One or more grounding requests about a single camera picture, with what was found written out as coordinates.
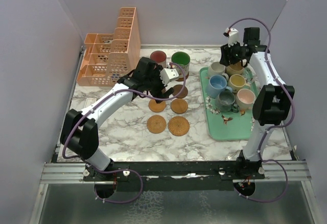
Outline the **red pink mug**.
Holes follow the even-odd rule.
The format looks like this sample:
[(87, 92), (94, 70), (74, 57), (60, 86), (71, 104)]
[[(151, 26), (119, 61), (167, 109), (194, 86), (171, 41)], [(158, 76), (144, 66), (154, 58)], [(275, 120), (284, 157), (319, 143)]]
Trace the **red pink mug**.
[(150, 59), (155, 61), (158, 65), (163, 68), (167, 67), (167, 55), (163, 51), (154, 51), (150, 55)]

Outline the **light blue mug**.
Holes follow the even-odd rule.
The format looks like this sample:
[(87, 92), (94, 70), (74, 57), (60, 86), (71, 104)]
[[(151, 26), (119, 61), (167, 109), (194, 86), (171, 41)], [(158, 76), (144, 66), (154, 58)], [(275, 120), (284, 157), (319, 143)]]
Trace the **light blue mug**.
[(223, 91), (233, 92), (233, 89), (227, 85), (226, 78), (221, 75), (211, 76), (205, 89), (206, 94), (211, 98), (216, 98)]

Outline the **grey mug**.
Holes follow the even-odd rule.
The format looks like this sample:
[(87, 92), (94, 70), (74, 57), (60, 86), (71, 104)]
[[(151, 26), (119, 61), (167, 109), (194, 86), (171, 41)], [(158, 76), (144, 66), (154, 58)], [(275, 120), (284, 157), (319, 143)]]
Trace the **grey mug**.
[(235, 96), (232, 92), (223, 91), (215, 99), (216, 108), (220, 112), (229, 112), (235, 103)]

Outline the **peach mesh file organizer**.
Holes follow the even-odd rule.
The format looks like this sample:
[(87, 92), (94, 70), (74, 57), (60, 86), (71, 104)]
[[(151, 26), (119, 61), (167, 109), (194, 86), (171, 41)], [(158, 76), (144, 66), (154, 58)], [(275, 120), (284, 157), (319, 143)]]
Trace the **peach mesh file organizer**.
[(112, 34), (88, 33), (85, 54), (77, 76), (79, 86), (112, 87), (135, 69), (141, 51), (136, 7), (120, 8)]

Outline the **beige speckled mug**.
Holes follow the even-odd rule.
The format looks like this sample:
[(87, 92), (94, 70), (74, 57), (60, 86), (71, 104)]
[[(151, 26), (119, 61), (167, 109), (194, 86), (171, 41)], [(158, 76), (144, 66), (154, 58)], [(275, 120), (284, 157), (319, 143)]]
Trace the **beige speckled mug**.
[(236, 64), (233, 64), (233, 65), (230, 65), (230, 66), (226, 67), (226, 73), (229, 76), (232, 76), (232, 75), (235, 75), (235, 74), (242, 75), (243, 72), (244, 72), (244, 68), (242, 66), (239, 66), (239, 65), (236, 65)]

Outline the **light wooden front coaster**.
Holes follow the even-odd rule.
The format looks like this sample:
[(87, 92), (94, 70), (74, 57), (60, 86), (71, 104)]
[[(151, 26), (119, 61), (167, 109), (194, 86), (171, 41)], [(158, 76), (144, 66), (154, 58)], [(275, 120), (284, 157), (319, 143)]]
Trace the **light wooden front coaster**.
[(188, 103), (182, 98), (175, 99), (171, 102), (171, 109), (177, 114), (185, 113), (188, 109)]

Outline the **white cream mug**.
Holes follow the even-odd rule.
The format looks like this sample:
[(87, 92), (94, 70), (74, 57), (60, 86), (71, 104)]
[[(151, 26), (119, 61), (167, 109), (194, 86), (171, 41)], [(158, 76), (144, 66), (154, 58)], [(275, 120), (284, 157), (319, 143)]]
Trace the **white cream mug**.
[(215, 75), (223, 76), (227, 81), (229, 81), (229, 76), (226, 73), (226, 67), (219, 62), (212, 63), (208, 68), (208, 77), (211, 78)]

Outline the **yellow mug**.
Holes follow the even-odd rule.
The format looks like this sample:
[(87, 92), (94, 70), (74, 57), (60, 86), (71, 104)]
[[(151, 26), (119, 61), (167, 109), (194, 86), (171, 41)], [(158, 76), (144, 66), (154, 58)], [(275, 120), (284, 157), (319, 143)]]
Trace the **yellow mug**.
[(241, 89), (250, 89), (251, 85), (240, 74), (233, 74), (229, 77), (228, 86), (232, 88), (233, 93), (237, 93)]

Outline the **mint green tray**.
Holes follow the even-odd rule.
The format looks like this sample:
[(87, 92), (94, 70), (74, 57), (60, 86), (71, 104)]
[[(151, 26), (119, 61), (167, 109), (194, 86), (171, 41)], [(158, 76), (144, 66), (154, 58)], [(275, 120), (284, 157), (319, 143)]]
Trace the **mint green tray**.
[(249, 139), (254, 125), (252, 109), (237, 113), (219, 112), (216, 109), (215, 100), (205, 92), (209, 83), (208, 68), (200, 69), (199, 76), (209, 135), (218, 141)]

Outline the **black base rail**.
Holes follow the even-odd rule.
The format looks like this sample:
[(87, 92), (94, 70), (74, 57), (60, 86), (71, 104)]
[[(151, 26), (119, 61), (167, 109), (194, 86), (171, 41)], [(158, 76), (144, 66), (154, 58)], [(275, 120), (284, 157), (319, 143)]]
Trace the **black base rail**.
[(87, 168), (86, 182), (115, 184), (117, 191), (232, 191), (233, 181), (261, 180), (261, 161), (114, 162), (103, 173)]

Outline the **small silver card box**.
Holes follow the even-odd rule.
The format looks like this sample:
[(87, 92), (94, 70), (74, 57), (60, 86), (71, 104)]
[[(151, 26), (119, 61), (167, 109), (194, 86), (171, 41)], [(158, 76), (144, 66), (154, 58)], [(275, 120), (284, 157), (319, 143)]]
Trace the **small silver card box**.
[(88, 107), (88, 106), (92, 105), (93, 103), (95, 103), (96, 101), (97, 101), (96, 98), (87, 98), (85, 100), (84, 107)]

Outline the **light wooden coaster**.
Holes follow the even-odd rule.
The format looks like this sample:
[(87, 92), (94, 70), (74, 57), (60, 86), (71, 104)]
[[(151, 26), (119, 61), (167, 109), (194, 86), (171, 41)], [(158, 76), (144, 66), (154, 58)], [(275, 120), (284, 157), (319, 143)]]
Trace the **light wooden coaster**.
[(157, 103), (156, 100), (151, 99), (149, 101), (148, 106), (149, 106), (149, 109), (152, 112), (159, 113), (159, 112), (162, 112), (166, 108), (166, 102), (165, 101), (162, 101), (160, 103)]
[(171, 102), (171, 109), (177, 114), (185, 113), (188, 109), (188, 103), (182, 98), (175, 99)]

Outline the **woven rattan coaster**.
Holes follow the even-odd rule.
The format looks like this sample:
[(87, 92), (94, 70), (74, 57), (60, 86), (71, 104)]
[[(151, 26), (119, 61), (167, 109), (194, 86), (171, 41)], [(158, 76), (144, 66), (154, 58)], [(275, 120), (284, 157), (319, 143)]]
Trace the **woven rattan coaster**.
[(166, 120), (160, 115), (153, 115), (147, 120), (147, 129), (153, 134), (163, 132), (166, 126)]
[(172, 117), (168, 122), (168, 129), (174, 136), (183, 136), (189, 129), (189, 121), (182, 116)]

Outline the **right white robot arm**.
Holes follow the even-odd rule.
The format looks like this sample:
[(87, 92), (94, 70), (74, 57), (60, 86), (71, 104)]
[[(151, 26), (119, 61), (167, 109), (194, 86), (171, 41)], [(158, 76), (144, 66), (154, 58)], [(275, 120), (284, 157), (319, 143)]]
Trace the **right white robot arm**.
[(235, 165), (235, 174), (245, 179), (261, 167), (262, 151), (270, 135), (294, 111), (295, 89), (278, 76), (269, 47), (260, 42), (259, 28), (245, 28), (243, 43), (239, 42), (239, 32), (235, 28), (227, 28), (224, 36), (228, 38), (228, 43), (221, 46), (220, 64), (226, 67), (238, 63), (243, 67), (251, 65), (261, 86), (252, 107), (253, 131)]

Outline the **green mug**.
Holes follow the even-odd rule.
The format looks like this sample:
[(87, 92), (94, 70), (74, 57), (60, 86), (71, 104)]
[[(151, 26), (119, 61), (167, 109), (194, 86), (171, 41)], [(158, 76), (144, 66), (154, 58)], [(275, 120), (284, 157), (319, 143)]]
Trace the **green mug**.
[(176, 52), (171, 56), (171, 62), (177, 63), (183, 69), (186, 78), (189, 76), (190, 61), (190, 56), (185, 52)]

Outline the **dark walnut coaster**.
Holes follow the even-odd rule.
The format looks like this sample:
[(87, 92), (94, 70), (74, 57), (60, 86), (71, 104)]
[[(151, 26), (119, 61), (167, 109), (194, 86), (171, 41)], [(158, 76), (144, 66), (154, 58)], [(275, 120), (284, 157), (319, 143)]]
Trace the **dark walnut coaster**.
[(184, 98), (188, 95), (188, 89), (186, 87), (183, 87), (182, 85), (175, 85), (173, 89), (173, 96), (175, 96), (176, 98)]

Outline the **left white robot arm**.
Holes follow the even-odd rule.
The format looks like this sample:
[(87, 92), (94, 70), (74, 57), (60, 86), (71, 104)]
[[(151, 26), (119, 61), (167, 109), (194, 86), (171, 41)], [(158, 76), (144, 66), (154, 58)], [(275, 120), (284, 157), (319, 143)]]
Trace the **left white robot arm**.
[(120, 77), (113, 88), (86, 109), (67, 112), (60, 143), (79, 158), (95, 167), (95, 174), (105, 181), (111, 178), (113, 168), (110, 159), (99, 147), (99, 127), (116, 110), (133, 101), (136, 97), (151, 95), (157, 102), (168, 100), (173, 89), (167, 85), (178, 79), (175, 66), (163, 68), (155, 61), (142, 57), (136, 68)]

